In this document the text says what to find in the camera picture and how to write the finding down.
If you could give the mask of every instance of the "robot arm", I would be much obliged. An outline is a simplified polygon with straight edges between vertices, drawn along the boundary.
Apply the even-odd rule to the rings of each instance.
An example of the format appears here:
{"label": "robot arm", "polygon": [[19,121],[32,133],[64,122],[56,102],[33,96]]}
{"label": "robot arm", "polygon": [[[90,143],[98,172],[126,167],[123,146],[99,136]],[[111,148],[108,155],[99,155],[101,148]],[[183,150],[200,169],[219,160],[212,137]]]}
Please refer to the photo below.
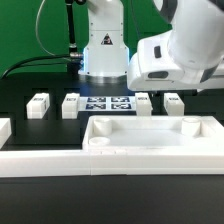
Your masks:
{"label": "robot arm", "polygon": [[224,0],[154,0],[173,30],[143,39],[131,60],[133,90],[224,87]]}

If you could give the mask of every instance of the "white plastic tray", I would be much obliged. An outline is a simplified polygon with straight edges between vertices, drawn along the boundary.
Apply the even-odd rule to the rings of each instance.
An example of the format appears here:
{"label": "white plastic tray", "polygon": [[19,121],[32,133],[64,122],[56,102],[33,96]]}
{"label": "white plastic tray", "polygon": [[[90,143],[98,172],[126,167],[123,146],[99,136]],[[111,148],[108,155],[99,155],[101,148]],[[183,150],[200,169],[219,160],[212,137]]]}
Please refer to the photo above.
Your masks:
{"label": "white plastic tray", "polygon": [[[213,117],[197,117],[197,136],[181,133],[184,117],[93,116],[83,149],[92,174],[224,173],[224,128]],[[111,131],[95,133],[95,122],[111,121]]]}

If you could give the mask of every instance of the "white block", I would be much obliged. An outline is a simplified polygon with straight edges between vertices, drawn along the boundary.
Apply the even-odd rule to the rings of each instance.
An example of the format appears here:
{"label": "white block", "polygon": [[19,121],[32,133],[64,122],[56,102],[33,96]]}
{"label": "white block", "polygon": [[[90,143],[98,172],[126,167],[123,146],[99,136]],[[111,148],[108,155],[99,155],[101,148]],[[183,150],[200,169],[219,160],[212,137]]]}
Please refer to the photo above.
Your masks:
{"label": "white block", "polygon": [[152,115],[152,103],[147,93],[135,93],[135,102],[137,116]]}
{"label": "white block", "polygon": [[37,93],[26,105],[28,119],[42,119],[50,106],[48,93]]}
{"label": "white block", "polygon": [[65,96],[62,103],[62,118],[63,119],[76,119],[78,115],[80,95],[70,93]]}
{"label": "white block", "polygon": [[12,134],[11,123],[9,118],[0,119],[0,149]]}
{"label": "white block", "polygon": [[169,116],[184,116],[184,103],[177,93],[164,94],[164,107]]}

